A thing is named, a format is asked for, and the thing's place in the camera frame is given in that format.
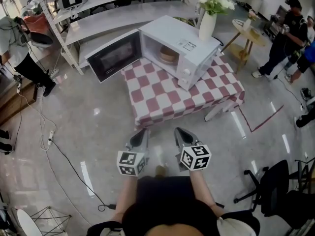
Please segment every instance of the floor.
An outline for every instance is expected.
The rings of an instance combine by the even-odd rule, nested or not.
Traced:
[[[218,16],[214,36],[226,44],[236,34],[231,20],[245,19],[246,14],[244,9],[237,7],[229,15]],[[236,42],[245,45],[242,37]],[[304,159],[305,152],[309,158],[315,156],[315,122],[302,129],[294,128],[293,117],[303,113],[299,102],[285,90],[279,80],[268,81],[265,77],[254,79],[251,76],[257,66],[267,61],[270,46],[269,40],[264,48],[254,45],[249,62],[237,75],[246,91],[245,103],[241,109],[252,130],[284,105],[259,129],[252,133],[239,109],[235,109],[234,113],[216,116],[209,122],[203,119],[207,113],[204,110],[152,127],[149,149],[152,155],[163,152],[169,166],[168,173],[172,176],[188,174],[180,173],[176,165],[175,155],[178,151],[173,139],[175,127],[192,131],[209,146],[213,156],[203,173],[215,200],[224,204],[229,211],[248,209],[251,206],[251,199],[236,205],[233,203],[235,197],[253,189],[250,178],[243,175],[244,170],[254,171],[257,168],[261,175],[262,167],[286,159],[292,171],[297,168],[294,160]],[[237,60],[228,50],[225,54],[235,70]],[[118,73],[100,84],[91,70],[81,76],[67,64],[58,67],[61,83],[49,97],[44,98],[42,106],[43,114],[57,125],[54,141],[69,157],[79,174],[86,179],[89,177],[94,191],[103,201],[107,204],[115,203],[124,179],[116,168],[117,151],[124,149],[124,144],[134,129],[123,76]],[[280,72],[281,68],[281,65],[276,67],[274,73]],[[283,72],[279,78],[284,81]],[[302,101],[300,89],[308,87],[314,92],[314,82],[315,78],[308,70],[293,85],[284,83]],[[33,105],[38,110],[40,101],[41,98]],[[13,141],[16,139],[19,122],[20,115],[16,115],[1,127],[12,132]],[[9,156],[0,155],[0,188],[7,193],[11,205],[22,208],[29,214],[46,206],[71,214],[73,218],[67,228],[68,235],[85,236],[90,224],[110,219],[112,211],[97,210],[101,203],[89,194],[56,146],[51,145],[47,154],[40,150],[39,122],[39,115],[33,109],[28,107],[22,111],[22,125],[15,152]],[[52,129],[52,124],[46,122],[43,132],[46,147]],[[56,175],[50,169],[47,156]],[[146,174],[152,175],[153,172],[149,169],[150,167]],[[282,236],[289,229],[279,217],[263,217],[259,207],[254,215],[260,220],[261,236]]]

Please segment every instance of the person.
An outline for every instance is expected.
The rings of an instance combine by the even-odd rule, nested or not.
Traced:
[[[307,41],[307,23],[301,14],[302,6],[299,0],[286,0],[291,10],[286,14],[283,24],[289,26],[289,31],[278,33],[270,49],[269,61],[252,73],[255,78],[269,76],[272,70],[294,51],[300,50]]]
[[[302,128],[309,122],[315,119],[315,108],[312,108],[308,114],[300,116],[300,118],[294,117],[294,123],[298,128]]]
[[[314,20],[311,16],[308,16],[307,17],[307,39],[308,39],[308,42],[306,44],[307,45],[310,45],[312,44],[312,42],[314,41],[314,38],[315,38],[315,30],[314,30]],[[288,69],[293,65],[295,64],[298,59],[303,55],[304,53],[304,50],[305,50],[305,47],[301,49],[301,51],[295,51],[293,53],[293,55],[291,57],[289,57],[289,61],[287,62],[287,64],[284,66],[284,69],[286,71],[288,71]]]
[[[7,139],[7,140],[11,140],[11,135],[10,135],[9,131],[3,131],[0,129],[0,137]],[[11,144],[4,144],[1,142],[0,142],[0,149],[7,152],[7,153],[11,153],[14,151],[14,148]]]
[[[40,83],[45,86],[44,96],[48,96],[56,83],[33,61],[27,45],[19,43],[21,33],[17,27],[12,25],[12,21],[9,17],[0,19],[1,63],[7,69],[8,67],[14,68],[16,72],[35,84]]]
[[[190,177],[126,176],[111,221],[93,225],[87,236],[258,236],[259,221],[249,210],[227,212],[219,207],[202,171]]]
[[[313,63],[315,63],[315,42],[305,49],[304,54],[297,61],[298,69],[292,75],[287,74],[285,79],[292,84],[294,81],[299,79],[302,73],[304,73]]]

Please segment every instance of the black chair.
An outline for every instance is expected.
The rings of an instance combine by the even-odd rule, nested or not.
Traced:
[[[235,204],[256,194],[251,211],[255,211],[257,205],[261,205],[261,213],[265,217],[278,215],[294,229],[301,228],[308,219],[315,217],[315,194],[288,192],[290,178],[286,160],[263,170],[265,174],[260,183],[250,170],[244,171],[245,175],[251,176],[256,189],[239,199],[234,199]]]

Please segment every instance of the microwave door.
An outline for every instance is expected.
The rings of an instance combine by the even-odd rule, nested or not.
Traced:
[[[135,29],[104,44],[85,58],[102,83],[141,56],[140,32]]]

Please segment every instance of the microwave knob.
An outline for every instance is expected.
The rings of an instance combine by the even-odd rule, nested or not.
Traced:
[[[186,68],[186,69],[184,69],[184,74],[190,75],[191,72]]]

